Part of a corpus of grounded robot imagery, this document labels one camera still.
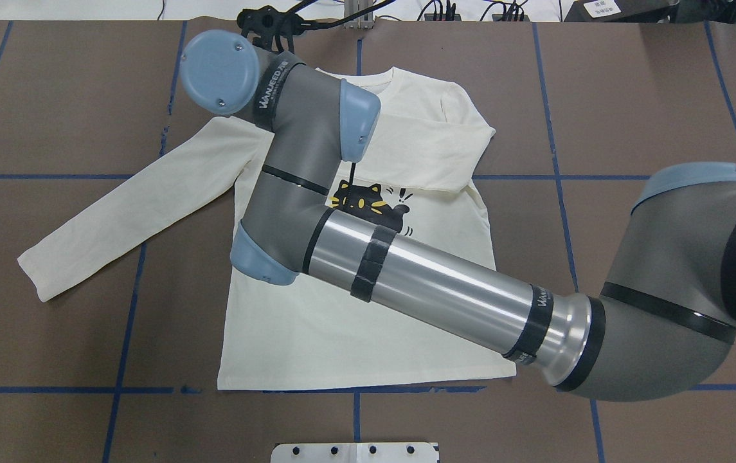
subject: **black cable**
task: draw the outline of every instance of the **black cable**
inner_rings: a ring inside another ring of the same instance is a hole
[[[436,20],[436,15],[437,15],[436,3],[439,3],[439,6],[441,6],[442,0],[430,0],[430,2],[427,2],[426,4],[424,4],[424,6],[422,6],[422,11],[420,12],[420,15],[418,15],[417,17],[417,21],[420,20],[424,16],[424,11],[427,10],[427,7],[430,6],[431,3],[433,3],[433,20]]]
[[[491,8],[494,7],[494,5],[502,5],[502,17],[505,15],[505,10],[508,8],[508,3],[504,2],[491,2],[488,5],[488,8],[485,9],[485,11],[482,13],[482,17],[479,18],[479,22],[482,23],[483,20],[485,20],[485,15],[488,14]]]
[[[337,21],[333,21],[332,23],[316,23],[312,24],[312,26],[304,27],[303,30],[320,30],[320,29],[330,29],[332,27],[341,26],[344,23],[347,23],[348,21],[355,20],[356,18],[360,17],[360,15],[366,15],[370,12],[375,12],[376,10],[380,8],[385,8],[385,6],[390,5],[391,3],[396,2],[396,0],[385,0],[382,3],[377,3],[376,5],[370,6],[369,8],[365,8],[364,10],[358,11],[352,15],[349,15],[349,17],[344,17],[342,19],[339,19]]]
[[[285,51],[285,48],[282,47],[282,26],[285,24],[285,19],[293,15],[295,12],[300,11],[302,8],[305,8],[306,6],[316,2],[317,0],[302,0],[301,2],[292,6],[291,9],[288,9],[288,11],[282,15],[282,18],[280,18],[279,20],[279,24],[276,25],[276,49],[279,50],[280,53]],[[288,51],[294,53],[294,47],[292,43],[292,39],[288,39]]]

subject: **cable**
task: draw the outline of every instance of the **cable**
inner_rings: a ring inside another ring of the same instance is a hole
[[[285,48],[282,46],[282,26],[285,26],[285,19],[295,12],[300,11],[302,8],[316,2],[317,0],[302,0],[302,2],[295,4],[282,15],[282,18],[279,20],[279,24],[276,25],[276,49],[279,50],[279,53],[285,51]],[[293,39],[288,39],[288,51],[294,53]]]
[[[508,3],[504,2],[491,2],[488,5],[488,8],[485,9],[484,12],[482,12],[482,17],[479,18],[479,22],[482,23],[483,20],[485,20],[485,15],[488,14],[491,8],[494,7],[494,5],[502,5],[502,17],[505,15],[505,10],[508,8]]]
[[[391,3],[396,2],[396,0],[385,0],[382,3],[377,3],[376,5],[370,6],[369,8],[365,8],[364,10],[358,11],[352,15],[349,15],[349,17],[344,17],[341,20],[333,21],[332,23],[317,23],[312,24],[312,26],[305,27],[304,30],[320,30],[320,29],[330,29],[332,27],[341,26],[344,23],[347,23],[348,21],[355,20],[356,18],[360,17],[360,15],[365,15],[370,12],[375,12],[376,10],[380,8],[384,8],[385,6],[390,5]]]
[[[524,21],[525,9],[523,8],[523,5],[525,3],[527,3],[527,0],[524,0],[524,2],[522,3],[516,3],[515,1],[512,3],[508,3],[502,2],[500,0],[490,1],[488,8],[486,8],[485,12],[482,13],[482,17],[479,18],[479,21],[481,23],[485,20],[485,15],[488,14],[490,9],[493,8],[494,5],[502,5],[502,17],[499,18],[498,21],[502,21],[503,23],[511,23],[511,21]]]
[[[420,12],[420,15],[418,15],[417,17],[417,21],[424,16],[424,11],[427,10],[427,7],[430,6],[431,3],[433,3],[433,20],[436,20],[436,15],[438,14],[436,12],[436,3],[439,3],[439,6],[442,6],[442,0],[430,0],[430,2],[424,4],[424,6],[422,6],[422,11]]]

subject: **gray robot arm segment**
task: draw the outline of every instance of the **gray robot arm segment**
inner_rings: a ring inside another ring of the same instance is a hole
[[[292,55],[209,33],[185,49],[186,90],[209,111],[274,132],[233,243],[237,269],[273,284],[308,273],[535,364],[552,386],[595,399],[681,392],[726,357],[736,334],[735,165],[653,176],[602,296],[558,296],[327,208],[327,185],[339,162],[359,161],[379,100],[291,65]]]

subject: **label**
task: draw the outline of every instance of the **label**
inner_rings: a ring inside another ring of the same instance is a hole
[[[609,15],[622,12],[614,0],[597,0],[596,2],[585,3],[584,6],[588,10],[588,14],[594,18],[609,17]]]

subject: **black cat graphic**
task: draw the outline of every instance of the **black cat graphic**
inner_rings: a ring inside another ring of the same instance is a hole
[[[330,207],[345,211],[351,215],[377,225],[387,226],[397,233],[402,231],[402,216],[411,211],[404,204],[391,208],[382,199],[382,185],[370,186],[348,185],[347,181],[339,182],[339,190],[330,198]]]

